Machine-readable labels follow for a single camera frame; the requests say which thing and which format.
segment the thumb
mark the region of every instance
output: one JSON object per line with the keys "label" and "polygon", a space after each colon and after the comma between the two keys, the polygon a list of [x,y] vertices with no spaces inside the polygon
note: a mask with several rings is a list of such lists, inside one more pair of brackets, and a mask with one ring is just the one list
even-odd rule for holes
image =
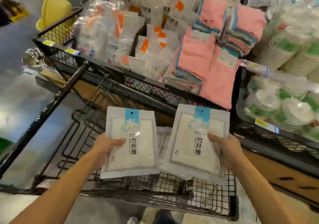
{"label": "thumb", "polygon": [[120,147],[126,142],[126,139],[125,138],[122,138],[122,139],[111,139],[110,138],[109,141],[110,141],[110,144],[112,146]]}
{"label": "thumb", "polygon": [[215,143],[222,143],[223,144],[225,141],[224,138],[218,137],[210,132],[208,133],[208,138],[209,138],[209,140],[211,140],[212,142],[215,142]]}

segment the blue and white package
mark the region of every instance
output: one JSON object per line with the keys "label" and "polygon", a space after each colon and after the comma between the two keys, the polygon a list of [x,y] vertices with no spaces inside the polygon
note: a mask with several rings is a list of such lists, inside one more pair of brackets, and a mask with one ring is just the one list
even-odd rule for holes
{"label": "blue and white package", "polygon": [[101,179],[160,173],[153,111],[109,106],[106,137],[126,138],[126,142],[110,151],[101,170]]}
{"label": "blue and white package", "polygon": [[229,135],[230,113],[202,106],[179,104],[163,168],[178,175],[192,175],[225,185],[221,145],[208,139],[208,132]]}

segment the hand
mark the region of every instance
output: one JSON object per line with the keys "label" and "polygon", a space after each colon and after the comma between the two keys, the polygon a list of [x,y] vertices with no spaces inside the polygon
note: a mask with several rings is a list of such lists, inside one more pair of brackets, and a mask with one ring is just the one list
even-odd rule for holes
{"label": "hand", "polygon": [[208,133],[208,138],[212,142],[220,143],[222,145],[222,158],[225,167],[232,172],[236,172],[243,163],[247,160],[244,152],[241,149],[239,140],[229,134],[228,138],[222,138]]}
{"label": "hand", "polygon": [[86,155],[94,161],[94,168],[99,169],[105,164],[106,155],[110,152],[110,150],[112,150],[114,146],[122,146],[125,142],[125,138],[117,140],[106,138],[105,132],[103,132],[95,139],[93,147]]}

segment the forearm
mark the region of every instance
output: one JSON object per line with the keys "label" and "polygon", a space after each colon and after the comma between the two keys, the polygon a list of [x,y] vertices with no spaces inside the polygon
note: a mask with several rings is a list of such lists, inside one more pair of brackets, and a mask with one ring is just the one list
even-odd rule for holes
{"label": "forearm", "polygon": [[83,156],[10,224],[63,224],[93,169],[90,156]]}
{"label": "forearm", "polygon": [[302,223],[247,158],[238,165],[235,174],[244,187],[262,224]]}

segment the cartoon face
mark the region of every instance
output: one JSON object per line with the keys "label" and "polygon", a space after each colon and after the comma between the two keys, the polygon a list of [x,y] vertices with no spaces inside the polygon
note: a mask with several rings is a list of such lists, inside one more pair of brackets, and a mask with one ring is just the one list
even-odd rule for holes
{"label": "cartoon face", "polygon": [[189,127],[194,130],[198,131],[200,133],[207,133],[208,131],[208,124],[207,122],[203,122],[202,119],[196,118],[194,119],[190,124]]}
{"label": "cartoon face", "polygon": [[122,126],[122,130],[123,131],[134,131],[134,130],[137,130],[139,128],[139,125],[138,123],[134,122],[134,121],[126,121],[125,125]]}

